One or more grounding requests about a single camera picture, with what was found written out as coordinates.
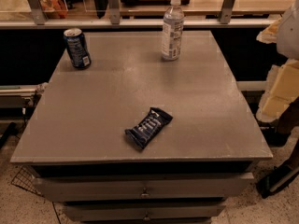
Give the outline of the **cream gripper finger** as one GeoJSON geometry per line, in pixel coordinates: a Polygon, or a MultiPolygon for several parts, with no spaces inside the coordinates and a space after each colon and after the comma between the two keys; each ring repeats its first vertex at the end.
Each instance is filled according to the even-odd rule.
{"type": "Polygon", "coordinates": [[[272,24],[258,33],[256,40],[265,44],[271,44],[277,42],[278,27],[282,18],[277,19],[272,24]]]}
{"type": "Polygon", "coordinates": [[[256,118],[261,122],[279,119],[299,97],[299,61],[289,59],[281,66],[273,65],[266,78],[265,92],[256,118]]]}

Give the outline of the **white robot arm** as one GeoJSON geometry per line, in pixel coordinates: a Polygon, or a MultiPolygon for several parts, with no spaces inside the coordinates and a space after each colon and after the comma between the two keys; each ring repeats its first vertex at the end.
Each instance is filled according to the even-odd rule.
{"type": "Polygon", "coordinates": [[[257,111],[258,120],[272,122],[299,97],[299,0],[260,32],[257,40],[265,44],[275,43],[278,54],[287,58],[283,65],[270,68],[257,111]]]}

